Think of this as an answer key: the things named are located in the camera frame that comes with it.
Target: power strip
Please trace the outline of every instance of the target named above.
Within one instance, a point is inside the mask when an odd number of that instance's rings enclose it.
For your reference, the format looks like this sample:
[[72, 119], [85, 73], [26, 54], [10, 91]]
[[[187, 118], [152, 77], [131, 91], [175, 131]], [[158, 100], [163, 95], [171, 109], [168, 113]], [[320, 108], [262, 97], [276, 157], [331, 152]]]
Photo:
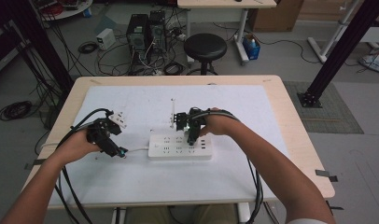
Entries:
[[149, 138], [148, 156], [158, 161], [210, 160], [213, 150], [210, 136], [198, 138], [193, 146], [182, 133], [152, 134]]

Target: cardboard box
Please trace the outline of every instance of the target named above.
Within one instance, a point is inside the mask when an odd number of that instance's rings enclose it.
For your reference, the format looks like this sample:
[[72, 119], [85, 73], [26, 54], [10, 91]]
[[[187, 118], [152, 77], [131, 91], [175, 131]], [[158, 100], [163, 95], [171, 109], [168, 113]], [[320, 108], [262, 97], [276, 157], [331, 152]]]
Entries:
[[292, 31], [300, 14], [303, 0], [281, 0], [277, 7], [250, 11], [250, 27], [256, 32]]
[[[256, 47], [253, 47], [251, 44], [251, 40], [254, 39], [256, 42]], [[257, 40], [257, 38], [250, 34], [250, 35], [245, 35], [245, 38], [243, 38], [243, 47], [245, 48], [246, 54], [248, 56], [249, 60], [256, 60], [259, 58], [260, 54], [260, 42]]]

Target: background desk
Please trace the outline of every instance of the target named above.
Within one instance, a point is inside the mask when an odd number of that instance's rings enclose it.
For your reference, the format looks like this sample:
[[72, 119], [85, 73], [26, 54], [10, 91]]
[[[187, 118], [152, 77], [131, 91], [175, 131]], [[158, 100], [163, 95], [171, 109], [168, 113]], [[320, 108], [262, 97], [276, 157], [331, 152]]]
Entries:
[[[58, 117], [47, 142], [59, 142], [73, 124], [78, 110], [90, 86], [155, 86], [155, 85], [261, 85], [264, 87], [274, 111], [276, 121], [286, 143], [291, 160], [319, 187], [324, 197], [334, 194], [330, 181], [326, 177], [316, 176], [315, 169], [324, 170], [310, 139], [302, 126], [302, 122], [288, 97], [288, 93], [279, 77], [276, 76], [235, 76], [235, 77], [82, 77], [75, 87]], [[54, 150], [45, 147], [39, 159], [47, 158]], [[35, 166], [30, 180], [38, 166]]]
[[[182, 8], [242, 8], [242, 16], [240, 18], [240, 25], [238, 27], [239, 31], [237, 37], [235, 37], [235, 44], [239, 50], [241, 63], [247, 63], [248, 57], [243, 48], [242, 38], [243, 32], [245, 30], [247, 12], [249, 8], [268, 8], [276, 7], [276, 2], [274, 0], [242, 0], [242, 2], [236, 2], [235, 0], [177, 0], [177, 4]], [[190, 36], [190, 23], [191, 15], [190, 11], [187, 11], [187, 36]]]

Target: person's right arm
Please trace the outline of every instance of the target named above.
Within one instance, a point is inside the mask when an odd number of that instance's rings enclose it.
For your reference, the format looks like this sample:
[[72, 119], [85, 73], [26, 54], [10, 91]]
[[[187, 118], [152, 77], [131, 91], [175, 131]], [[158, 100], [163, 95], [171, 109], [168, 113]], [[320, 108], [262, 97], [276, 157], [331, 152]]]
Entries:
[[287, 210], [286, 222], [311, 218], [335, 223], [316, 185], [286, 156], [240, 121], [219, 115], [206, 117], [201, 136], [226, 134], [244, 151], [266, 184]]

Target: person's left arm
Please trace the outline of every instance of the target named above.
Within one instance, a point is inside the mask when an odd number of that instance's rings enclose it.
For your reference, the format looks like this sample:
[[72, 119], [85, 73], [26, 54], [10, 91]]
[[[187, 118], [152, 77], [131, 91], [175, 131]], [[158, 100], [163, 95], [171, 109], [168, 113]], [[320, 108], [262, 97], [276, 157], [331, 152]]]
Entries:
[[63, 167], [99, 150], [98, 146], [87, 142], [86, 130], [74, 133], [43, 162], [1, 223], [43, 223], [50, 196]]

